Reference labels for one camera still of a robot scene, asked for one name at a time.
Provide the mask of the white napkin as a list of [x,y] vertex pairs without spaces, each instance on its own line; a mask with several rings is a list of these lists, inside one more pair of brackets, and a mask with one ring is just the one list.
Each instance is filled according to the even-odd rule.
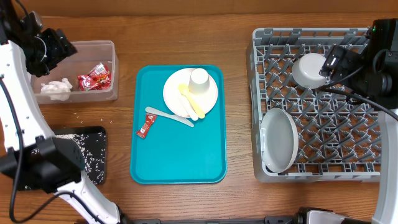
[[68,78],[62,78],[62,81],[51,81],[48,84],[41,84],[41,94],[48,95],[52,101],[66,101],[70,97],[72,84]]

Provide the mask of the red snack wrapper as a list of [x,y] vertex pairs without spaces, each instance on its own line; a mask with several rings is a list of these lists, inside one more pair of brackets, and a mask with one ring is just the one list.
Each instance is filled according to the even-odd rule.
[[78,76],[81,91],[106,90],[111,85],[112,74],[109,68],[99,63],[86,75]]

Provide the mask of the grey small bowl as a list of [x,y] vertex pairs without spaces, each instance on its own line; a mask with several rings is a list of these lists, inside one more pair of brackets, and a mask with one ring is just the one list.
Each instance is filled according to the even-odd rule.
[[320,70],[326,58],[321,54],[309,53],[299,58],[292,67],[295,82],[305,88],[315,89],[326,83],[326,77],[320,75]]

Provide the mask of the grey round plate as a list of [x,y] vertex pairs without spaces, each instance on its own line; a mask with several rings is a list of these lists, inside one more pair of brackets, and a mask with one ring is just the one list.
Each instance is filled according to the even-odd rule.
[[291,115],[280,108],[269,110],[262,119],[261,132],[265,166],[274,173],[287,170],[299,149],[297,127]]

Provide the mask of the red ketchup packet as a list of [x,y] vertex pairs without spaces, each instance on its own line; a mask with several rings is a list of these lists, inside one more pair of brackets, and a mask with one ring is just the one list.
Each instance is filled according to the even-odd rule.
[[155,123],[156,119],[157,115],[152,113],[146,113],[145,123],[138,131],[136,131],[136,135],[139,136],[141,139],[145,139],[150,130],[150,127]]

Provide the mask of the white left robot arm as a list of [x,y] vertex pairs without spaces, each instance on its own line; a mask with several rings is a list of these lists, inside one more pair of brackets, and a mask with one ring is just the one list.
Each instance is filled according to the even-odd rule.
[[20,222],[14,214],[16,193],[32,187],[52,194],[39,212],[62,198],[88,223],[127,223],[88,178],[77,144],[55,137],[44,120],[29,75],[48,75],[76,48],[61,30],[40,29],[34,14],[21,21],[13,9],[1,9],[1,123],[7,151],[1,173],[13,179],[9,217]]

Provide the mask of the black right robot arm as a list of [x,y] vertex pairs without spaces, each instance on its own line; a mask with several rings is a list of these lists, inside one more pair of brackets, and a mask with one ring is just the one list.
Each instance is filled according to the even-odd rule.
[[379,196],[372,223],[397,223],[397,19],[378,19],[361,53],[339,45],[327,54],[320,75],[331,80],[320,91],[355,98],[377,111],[381,132]]

